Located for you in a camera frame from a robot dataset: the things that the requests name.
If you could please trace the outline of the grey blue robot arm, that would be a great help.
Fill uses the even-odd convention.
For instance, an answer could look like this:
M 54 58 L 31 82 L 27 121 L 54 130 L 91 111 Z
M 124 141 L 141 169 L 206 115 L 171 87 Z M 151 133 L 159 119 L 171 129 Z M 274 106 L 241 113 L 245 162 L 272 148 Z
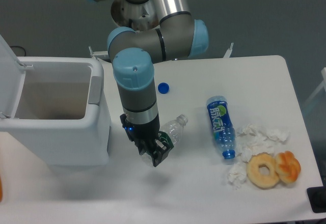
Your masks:
M 208 30 L 203 21 L 193 19 L 187 0 L 125 1 L 125 11 L 153 3 L 158 20 L 145 31 L 138 31 L 131 24 L 118 27 L 107 39 L 108 57 L 123 107 L 122 126 L 139 154 L 149 155 L 153 166 L 157 166 L 167 158 L 173 145 L 159 138 L 154 64 L 204 53 L 209 45 Z

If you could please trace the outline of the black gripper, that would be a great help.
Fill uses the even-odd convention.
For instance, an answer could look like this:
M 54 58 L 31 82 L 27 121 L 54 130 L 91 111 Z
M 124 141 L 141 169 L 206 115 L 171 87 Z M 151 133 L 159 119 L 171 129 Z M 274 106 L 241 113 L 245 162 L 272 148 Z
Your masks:
M 159 131 L 159 115 L 149 123 L 133 124 L 126 114 L 120 116 L 122 127 L 131 142 L 138 148 L 139 155 L 152 159 L 154 167 L 162 163 L 171 151 L 171 139 L 167 133 Z

